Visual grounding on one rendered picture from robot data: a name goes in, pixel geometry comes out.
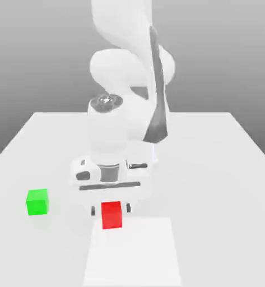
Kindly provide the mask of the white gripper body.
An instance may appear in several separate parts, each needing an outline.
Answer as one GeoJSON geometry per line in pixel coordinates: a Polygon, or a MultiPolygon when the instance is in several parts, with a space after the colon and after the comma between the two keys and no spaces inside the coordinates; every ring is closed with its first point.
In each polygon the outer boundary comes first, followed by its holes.
{"type": "Polygon", "coordinates": [[[115,183],[92,180],[73,182],[73,200],[80,203],[137,202],[149,197],[149,178],[128,177],[115,183]]]}

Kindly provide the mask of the small red cube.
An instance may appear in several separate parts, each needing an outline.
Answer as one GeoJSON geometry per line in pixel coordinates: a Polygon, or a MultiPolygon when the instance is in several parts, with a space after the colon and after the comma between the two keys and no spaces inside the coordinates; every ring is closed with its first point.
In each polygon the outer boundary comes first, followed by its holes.
{"type": "Polygon", "coordinates": [[[102,202],[101,217],[103,229],[122,227],[122,207],[120,201],[102,202]]]}

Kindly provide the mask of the small green cube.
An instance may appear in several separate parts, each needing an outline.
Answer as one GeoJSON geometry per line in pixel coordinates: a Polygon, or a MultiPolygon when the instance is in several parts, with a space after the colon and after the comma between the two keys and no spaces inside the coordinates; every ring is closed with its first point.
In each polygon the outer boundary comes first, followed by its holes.
{"type": "Polygon", "coordinates": [[[26,198],[29,216],[45,215],[49,212],[49,196],[47,189],[31,189],[26,198]]]}

